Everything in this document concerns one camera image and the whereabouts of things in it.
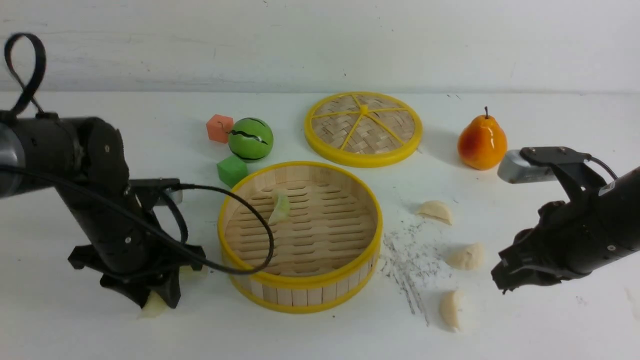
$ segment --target bamboo steamer lid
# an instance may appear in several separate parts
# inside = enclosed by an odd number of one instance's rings
[[[307,142],[322,157],[351,167],[404,160],[420,144],[422,123],[407,104],[374,92],[347,92],[315,104],[305,119]]]

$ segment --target dumpling piece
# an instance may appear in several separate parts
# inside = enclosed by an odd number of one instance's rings
[[[484,245],[475,243],[454,252],[446,263],[458,270],[475,270],[484,263]]]
[[[463,296],[462,290],[450,291],[440,300],[440,316],[447,325],[456,331],[462,331],[458,312],[460,311],[460,301]]]
[[[276,193],[276,205],[273,208],[273,212],[269,217],[269,225],[275,225],[289,217],[291,212],[291,205],[289,204],[289,198],[287,194],[282,192]]]
[[[442,201],[427,201],[420,205],[420,208],[418,209],[418,211],[416,211],[416,214],[432,218],[447,225],[453,225],[453,216],[451,215],[451,210],[449,210],[447,204]]]
[[[147,303],[142,308],[142,312],[140,313],[138,318],[157,318],[168,308],[169,307],[166,305],[160,295],[158,295],[158,293],[156,293],[155,291],[151,291],[149,293]]]

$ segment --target toy watermelon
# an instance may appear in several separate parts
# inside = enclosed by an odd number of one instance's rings
[[[229,133],[229,149],[244,162],[262,160],[272,148],[271,128],[255,117],[238,120]]]

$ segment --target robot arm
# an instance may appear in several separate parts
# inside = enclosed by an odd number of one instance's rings
[[[24,85],[15,73],[11,50],[21,37],[36,52],[34,74]],[[5,60],[23,92],[9,111],[0,111],[0,197],[54,187],[90,241],[76,247],[68,260],[76,269],[101,272],[100,285],[115,290],[143,307],[155,291],[171,308],[180,299],[179,269],[207,265],[236,275],[266,268],[273,256],[271,229],[245,200],[212,186],[180,184],[178,179],[129,179],[120,132],[97,117],[61,119],[46,113],[33,98],[44,77],[44,46],[32,35],[19,33],[7,40]],[[38,113],[32,119],[18,116],[32,102]],[[174,198],[182,189],[224,193],[249,208],[267,231],[269,253],[255,268],[233,269],[205,258],[200,246],[185,244],[186,223]],[[168,236],[154,214],[166,204],[178,222],[181,241]]]
[[[566,147],[528,147],[509,151],[498,169],[509,183],[557,179],[569,202],[538,210],[540,221],[515,236],[499,252],[491,271],[498,289],[525,284],[549,286],[578,279],[635,253],[640,247],[640,167],[607,184],[585,161],[601,161]]]

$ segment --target orange cube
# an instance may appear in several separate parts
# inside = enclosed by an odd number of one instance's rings
[[[215,142],[228,143],[229,132],[234,126],[234,119],[215,114],[207,121],[207,134],[209,134],[209,140]]]

